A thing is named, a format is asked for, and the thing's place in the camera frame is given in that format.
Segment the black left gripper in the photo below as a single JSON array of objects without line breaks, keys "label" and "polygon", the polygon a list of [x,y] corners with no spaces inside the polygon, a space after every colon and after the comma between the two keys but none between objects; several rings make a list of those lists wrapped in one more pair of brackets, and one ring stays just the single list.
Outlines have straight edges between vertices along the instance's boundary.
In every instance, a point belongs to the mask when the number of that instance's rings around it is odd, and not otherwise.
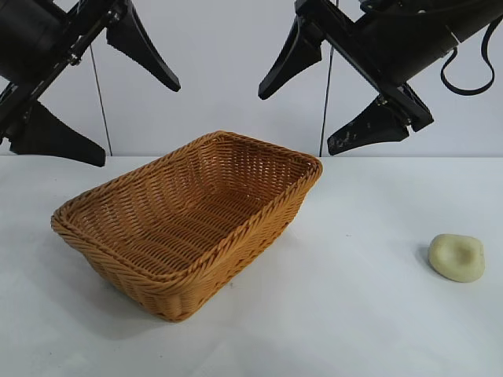
[{"label": "black left gripper", "polygon": [[75,66],[104,29],[107,43],[168,89],[178,76],[153,45],[133,5],[78,1],[64,11],[52,1],[1,3],[1,138],[17,155],[56,156],[105,165],[105,150],[53,115],[39,97],[69,65]]}]

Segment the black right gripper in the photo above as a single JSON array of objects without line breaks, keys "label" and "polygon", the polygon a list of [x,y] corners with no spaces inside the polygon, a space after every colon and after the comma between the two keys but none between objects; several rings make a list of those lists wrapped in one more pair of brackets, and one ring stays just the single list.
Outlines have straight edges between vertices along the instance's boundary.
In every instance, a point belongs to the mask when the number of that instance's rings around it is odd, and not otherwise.
[{"label": "black right gripper", "polygon": [[329,154],[400,142],[433,122],[407,81],[448,54],[457,40],[448,28],[421,16],[365,14],[352,21],[330,1],[297,1],[298,15],[276,61],[259,84],[268,99],[285,83],[321,61],[323,37],[381,95],[327,140]]}]

